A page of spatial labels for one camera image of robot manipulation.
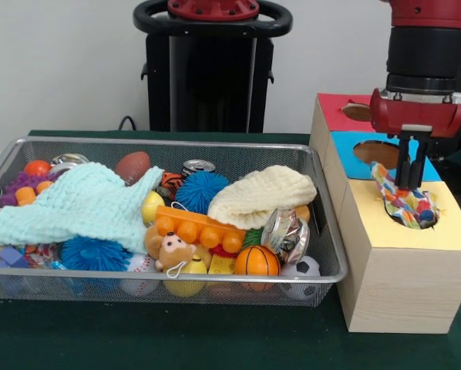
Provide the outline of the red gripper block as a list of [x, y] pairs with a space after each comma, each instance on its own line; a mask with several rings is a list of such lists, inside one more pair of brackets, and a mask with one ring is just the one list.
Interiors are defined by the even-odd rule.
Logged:
[[[370, 100], [373, 129], [378, 133], [399, 135], [403, 132], [429, 133], [432, 138], [450, 138], [461, 126], [461, 93], [422, 95], [375, 89]], [[415, 190], [420, 187], [429, 137], [414, 140], [416, 154], [410, 162], [409, 138], [399, 135], [395, 185]]]

